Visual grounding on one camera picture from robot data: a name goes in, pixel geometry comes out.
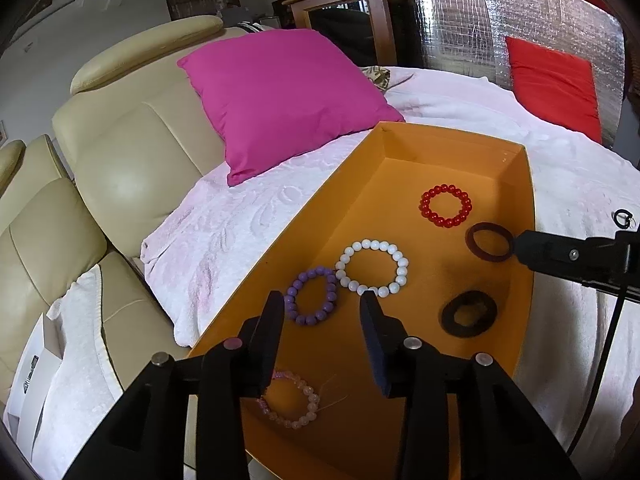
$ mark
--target red pillow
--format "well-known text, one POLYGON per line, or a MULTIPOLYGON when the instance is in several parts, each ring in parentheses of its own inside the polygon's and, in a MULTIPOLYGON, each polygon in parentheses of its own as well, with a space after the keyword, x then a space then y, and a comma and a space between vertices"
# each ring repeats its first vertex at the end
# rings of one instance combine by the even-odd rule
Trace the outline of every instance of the red pillow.
POLYGON ((529 41, 506 40, 518 102, 536 117, 602 144, 591 63, 529 41))

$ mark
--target cardboard box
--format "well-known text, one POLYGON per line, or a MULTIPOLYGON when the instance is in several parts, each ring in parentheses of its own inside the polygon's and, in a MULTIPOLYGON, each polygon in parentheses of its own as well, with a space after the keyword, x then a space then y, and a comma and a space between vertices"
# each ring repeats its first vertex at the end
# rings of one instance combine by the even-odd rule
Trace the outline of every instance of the cardboard box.
POLYGON ((2 417, 18 448, 29 461, 42 407, 61 362, 58 331, 52 320, 41 314, 20 357, 2 417))
MULTIPOLYGON (((443 194, 431 206, 447 217, 458 212, 460 202, 443 194)), ((345 247, 369 238, 396 244, 410 262, 407 284, 398 294, 380 299, 386 314, 441 352, 464 358, 488 352, 513 374, 529 319, 533 273, 515 257, 492 263, 474 256, 465 233, 478 222, 495 222, 513 235, 534 229, 533 187, 524 147, 449 128, 380 123, 266 251, 191 355, 204 354, 235 336, 245 319, 260 314, 270 290, 287 290, 303 270, 333 266, 345 247), (418 210, 422 194, 441 184, 454 184, 472 199, 473 211, 460 226, 437 227, 418 210), (472 289, 494 298, 497 319, 479 336, 451 336, 440 326, 439 314, 450 300, 472 289)), ((504 249, 504 241, 492 234, 478 234, 476 239, 495 254, 504 249)), ((352 279, 369 286, 386 285, 395 269, 391 257, 379 251, 360 251, 347 266, 352 279)), ((308 282, 298 295, 300 313, 317 310, 322 298, 324 280, 308 282)), ((255 401, 242 402, 247 451, 284 480, 395 476, 404 401, 385 399, 374 384, 359 301, 357 294, 339 287, 336 309, 325 322, 299 327, 285 320, 276 367, 299 374, 321 390, 315 421, 289 430, 265 417, 255 401)), ((306 397, 289 381, 273 381, 266 399, 290 420, 306 413, 306 397)), ((460 443, 457 428, 450 429, 455 478, 460 443)))

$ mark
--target brown ring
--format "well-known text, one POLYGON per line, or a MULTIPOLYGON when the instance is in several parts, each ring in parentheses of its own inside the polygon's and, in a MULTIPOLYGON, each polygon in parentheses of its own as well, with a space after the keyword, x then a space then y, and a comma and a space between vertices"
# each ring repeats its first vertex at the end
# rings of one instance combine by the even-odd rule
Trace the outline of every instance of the brown ring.
POLYGON ((494 224, 492 222, 480 222, 479 224, 471 226, 466 231, 465 242, 466 246, 473 254, 486 262, 504 262, 505 260, 511 258, 511 255, 513 254, 513 235, 501 225, 494 224), (491 231, 500 235, 502 238, 507 240, 507 243, 509 244, 509 250, 504 254, 498 255, 489 254, 483 251, 480 247, 478 247, 476 239, 474 238, 474 235, 478 231, 491 231))

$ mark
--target white blanket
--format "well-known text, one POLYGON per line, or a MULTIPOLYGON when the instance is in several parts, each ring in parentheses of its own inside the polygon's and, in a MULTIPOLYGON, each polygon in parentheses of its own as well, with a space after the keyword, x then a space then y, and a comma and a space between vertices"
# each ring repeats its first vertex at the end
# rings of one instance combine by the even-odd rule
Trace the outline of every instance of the white blanket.
MULTIPOLYGON (((546 123, 512 92, 456 74, 393 68, 412 77, 386 93, 408 122, 448 126, 526 146, 536 228, 584 238, 613 237, 610 213, 640 216, 640 173, 586 136, 546 123)), ((292 158, 240 186, 226 186, 226 164, 204 176, 143 243, 145 277, 192 346, 242 279, 306 201, 366 136, 342 137, 292 158)), ((588 396, 614 300, 536 275, 529 327, 516 380, 567 446, 588 396)), ((640 374, 634 335, 640 314, 625 305, 591 421, 572 459, 585 479, 606 467, 640 374)))

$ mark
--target pink crystal bracelet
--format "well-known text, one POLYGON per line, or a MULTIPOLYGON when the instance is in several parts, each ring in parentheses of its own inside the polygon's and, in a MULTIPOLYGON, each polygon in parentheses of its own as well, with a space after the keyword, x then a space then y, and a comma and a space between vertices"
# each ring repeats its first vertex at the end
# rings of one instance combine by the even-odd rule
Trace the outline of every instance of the pink crystal bracelet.
POLYGON ((285 428, 293 428, 294 430, 299 430, 302 426, 306 426, 312 420, 316 420, 318 414, 318 408, 320 406, 320 396, 314 393, 314 389, 306 384, 306 381, 303 381, 299 375, 294 374, 293 372, 281 372, 281 371, 273 371, 274 379, 289 379, 293 381, 293 383, 297 386, 299 390, 302 390, 309 400, 309 404, 306 406, 308 412, 306 415, 301 416, 298 420, 287 420, 286 418, 278 415, 278 413, 274 412, 264 397, 260 397, 258 399, 258 404, 262 409, 262 412, 269 417, 270 420, 273 420, 277 424, 281 424, 285 428))

